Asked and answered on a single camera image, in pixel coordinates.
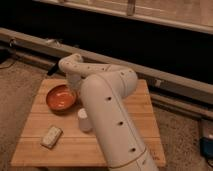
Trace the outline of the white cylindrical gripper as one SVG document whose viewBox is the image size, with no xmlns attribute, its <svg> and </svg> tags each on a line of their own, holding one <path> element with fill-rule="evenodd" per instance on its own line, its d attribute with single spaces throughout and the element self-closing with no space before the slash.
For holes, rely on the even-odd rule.
<svg viewBox="0 0 213 171">
<path fill-rule="evenodd" d="M 67 74 L 67 84 L 71 90 L 74 90 L 76 94 L 80 93 L 80 87 L 82 83 L 82 78 L 78 74 Z"/>
</svg>

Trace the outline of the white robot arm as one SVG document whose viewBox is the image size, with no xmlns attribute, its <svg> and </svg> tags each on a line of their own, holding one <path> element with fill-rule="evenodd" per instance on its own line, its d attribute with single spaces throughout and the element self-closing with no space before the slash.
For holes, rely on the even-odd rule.
<svg viewBox="0 0 213 171">
<path fill-rule="evenodd" d="M 115 64 L 84 63 L 80 54 L 59 61 L 70 76 L 78 74 L 80 98 L 110 171 L 159 171 L 122 99 L 138 83 L 135 71 Z"/>
</svg>

